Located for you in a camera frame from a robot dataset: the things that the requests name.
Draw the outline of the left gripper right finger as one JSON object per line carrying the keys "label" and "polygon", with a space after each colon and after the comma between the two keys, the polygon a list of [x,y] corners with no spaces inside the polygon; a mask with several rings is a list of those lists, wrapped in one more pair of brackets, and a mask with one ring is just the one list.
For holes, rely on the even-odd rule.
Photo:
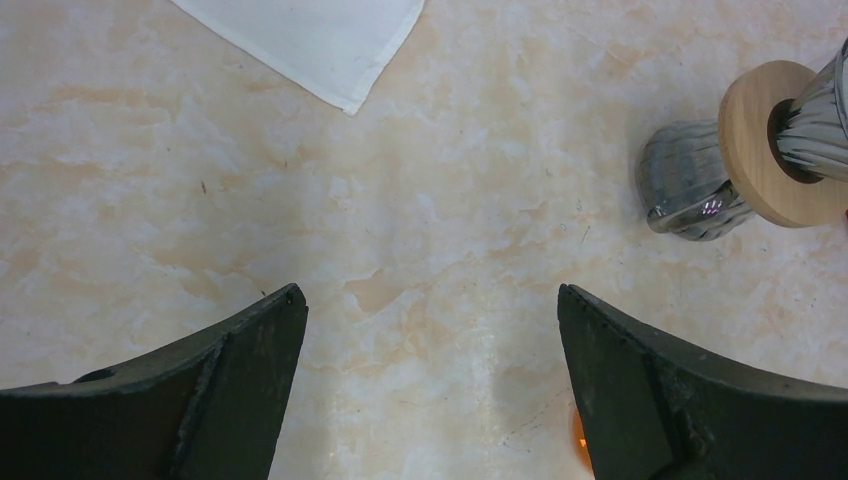
{"label": "left gripper right finger", "polygon": [[847,392],[764,371],[575,285],[557,318],[598,479],[843,479]]}

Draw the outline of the orange glass flask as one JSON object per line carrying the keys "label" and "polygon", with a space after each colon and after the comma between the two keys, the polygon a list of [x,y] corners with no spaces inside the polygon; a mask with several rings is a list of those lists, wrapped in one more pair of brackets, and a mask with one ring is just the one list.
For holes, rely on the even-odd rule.
{"label": "orange glass flask", "polygon": [[571,435],[574,451],[581,465],[588,473],[593,473],[593,467],[588,450],[588,443],[584,432],[583,423],[579,411],[575,409],[571,418]]}

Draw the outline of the clear glass dripper cone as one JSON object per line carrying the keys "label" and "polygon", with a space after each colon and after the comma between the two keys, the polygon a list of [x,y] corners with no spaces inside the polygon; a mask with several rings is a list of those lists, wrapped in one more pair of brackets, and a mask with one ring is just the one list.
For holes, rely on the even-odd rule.
{"label": "clear glass dripper cone", "polygon": [[792,100],[776,134],[781,159],[803,181],[847,181],[847,45]]}

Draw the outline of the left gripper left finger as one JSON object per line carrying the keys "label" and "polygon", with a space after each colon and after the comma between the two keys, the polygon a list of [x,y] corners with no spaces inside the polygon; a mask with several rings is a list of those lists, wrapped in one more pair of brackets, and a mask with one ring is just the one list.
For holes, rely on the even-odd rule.
{"label": "left gripper left finger", "polygon": [[308,306],[287,285],[131,360],[1,393],[5,479],[265,479]]}

